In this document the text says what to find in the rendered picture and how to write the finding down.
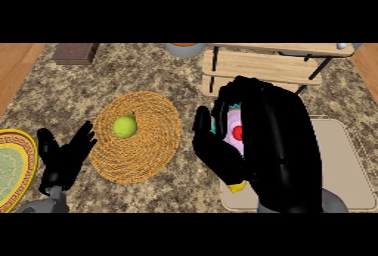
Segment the yellow and green plate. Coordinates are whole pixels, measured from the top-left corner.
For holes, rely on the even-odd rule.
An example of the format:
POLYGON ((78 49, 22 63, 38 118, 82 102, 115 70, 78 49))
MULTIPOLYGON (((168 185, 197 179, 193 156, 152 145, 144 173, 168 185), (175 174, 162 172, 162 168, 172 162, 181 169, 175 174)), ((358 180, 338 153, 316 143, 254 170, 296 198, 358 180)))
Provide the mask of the yellow and green plate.
POLYGON ((38 150, 31 135, 0 129, 0 213, 16 206, 29 187, 38 166, 38 150))

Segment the round woven placemat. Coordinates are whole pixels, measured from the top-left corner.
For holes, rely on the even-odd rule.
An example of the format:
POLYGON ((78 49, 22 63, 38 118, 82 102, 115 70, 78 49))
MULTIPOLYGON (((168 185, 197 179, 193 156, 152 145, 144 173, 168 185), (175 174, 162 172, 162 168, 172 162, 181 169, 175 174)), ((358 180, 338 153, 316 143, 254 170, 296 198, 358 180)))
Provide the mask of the round woven placemat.
POLYGON ((104 179, 133 184, 165 168, 178 149, 181 122, 172 102, 159 93, 119 96, 100 111, 93 131, 97 143, 88 159, 104 179), (112 125, 127 114, 135 115, 137 131, 130 138, 118 138, 112 125))

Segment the small yellow object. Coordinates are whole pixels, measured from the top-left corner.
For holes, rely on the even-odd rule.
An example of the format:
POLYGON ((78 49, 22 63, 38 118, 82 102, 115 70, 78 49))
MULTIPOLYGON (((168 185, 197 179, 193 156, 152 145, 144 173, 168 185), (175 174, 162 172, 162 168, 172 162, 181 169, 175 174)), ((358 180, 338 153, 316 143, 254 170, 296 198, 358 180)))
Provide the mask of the small yellow object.
POLYGON ((246 181, 242 181, 239 184, 228 185, 227 188, 231 193, 236 193, 243 190, 245 186, 246 186, 246 181))

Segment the brown block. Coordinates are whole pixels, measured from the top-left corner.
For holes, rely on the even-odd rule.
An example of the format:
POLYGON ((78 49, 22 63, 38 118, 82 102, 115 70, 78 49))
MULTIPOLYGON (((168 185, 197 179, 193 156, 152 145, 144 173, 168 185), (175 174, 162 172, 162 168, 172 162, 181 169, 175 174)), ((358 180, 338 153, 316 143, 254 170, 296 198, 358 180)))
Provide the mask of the brown block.
POLYGON ((60 43, 51 60, 57 65, 90 65, 97 47, 97 43, 60 43))

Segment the wooden tiered shelf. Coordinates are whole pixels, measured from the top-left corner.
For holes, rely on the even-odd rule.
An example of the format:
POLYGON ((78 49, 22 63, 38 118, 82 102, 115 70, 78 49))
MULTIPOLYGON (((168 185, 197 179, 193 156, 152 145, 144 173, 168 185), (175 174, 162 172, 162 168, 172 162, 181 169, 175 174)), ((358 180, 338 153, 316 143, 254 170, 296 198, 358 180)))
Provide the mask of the wooden tiered shelf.
POLYGON ((240 75, 255 77, 299 92, 322 83, 320 71, 333 58, 350 57, 354 49, 336 43, 209 43, 203 52, 203 95, 215 97, 220 87, 240 75))

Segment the pink cupcake with red cherry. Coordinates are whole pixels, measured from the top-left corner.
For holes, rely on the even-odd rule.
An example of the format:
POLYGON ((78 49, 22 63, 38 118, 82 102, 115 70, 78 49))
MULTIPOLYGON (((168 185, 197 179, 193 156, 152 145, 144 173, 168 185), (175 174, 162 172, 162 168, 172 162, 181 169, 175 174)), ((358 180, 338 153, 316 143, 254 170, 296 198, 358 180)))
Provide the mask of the pink cupcake with red cherry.
POLYGON ((227 111, 227 132, 223 141, 230 144, 239 154, 243 154, 242 142, 242 119, 240 119, 240 105, 233 104, 228 106, 227 111))

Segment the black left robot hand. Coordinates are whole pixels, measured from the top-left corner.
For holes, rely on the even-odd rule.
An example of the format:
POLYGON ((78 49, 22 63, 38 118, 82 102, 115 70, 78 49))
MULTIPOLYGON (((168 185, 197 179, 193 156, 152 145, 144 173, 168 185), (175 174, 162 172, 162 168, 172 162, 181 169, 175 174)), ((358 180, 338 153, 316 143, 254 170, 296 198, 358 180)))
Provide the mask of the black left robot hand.
POLYGON ((85 122, 63 146, 47 128, 37 131, 38 155, 45 166, 38 190, 44 195, 50 195, 54 186, 68 191, 73 185, 82 162, 97 142, 91 128, 93 124, 85 122))

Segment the beige tray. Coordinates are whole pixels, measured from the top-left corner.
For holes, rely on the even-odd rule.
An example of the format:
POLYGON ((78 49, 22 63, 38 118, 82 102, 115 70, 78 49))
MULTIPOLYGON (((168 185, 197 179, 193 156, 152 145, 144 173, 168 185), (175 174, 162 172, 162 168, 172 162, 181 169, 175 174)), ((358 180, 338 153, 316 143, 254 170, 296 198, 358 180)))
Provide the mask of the beige tray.
POLYGON ((322 156, 322 185, 344 201, 350 212, 375 212, 378 197, 358 160, 344 124, 311 115, 322 156))

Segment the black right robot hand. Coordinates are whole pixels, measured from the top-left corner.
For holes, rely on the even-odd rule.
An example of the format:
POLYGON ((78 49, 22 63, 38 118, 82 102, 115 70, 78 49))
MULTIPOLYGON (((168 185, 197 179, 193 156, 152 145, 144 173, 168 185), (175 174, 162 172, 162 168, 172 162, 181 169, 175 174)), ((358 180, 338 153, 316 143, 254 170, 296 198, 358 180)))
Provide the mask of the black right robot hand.
POLYGON ((196 109, 193 151, 228 186, 248 183, 261 207, 277 213, 322 209, 322 159, 299 96, 239 76, 220 87, 214 107, 196 109), (240 106, 243 148, 226 143, 227 112, 240 106))

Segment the grey bowl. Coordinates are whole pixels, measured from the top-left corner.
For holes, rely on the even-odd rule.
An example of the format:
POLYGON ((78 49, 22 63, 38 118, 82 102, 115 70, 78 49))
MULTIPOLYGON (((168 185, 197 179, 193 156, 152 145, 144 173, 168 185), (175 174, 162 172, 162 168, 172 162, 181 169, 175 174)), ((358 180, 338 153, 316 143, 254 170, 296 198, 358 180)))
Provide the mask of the grey bowl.
POLYGON ((165 50, 180 58, 192 58, 199 55, 206 47, 205 43, 166 43, 165 50))

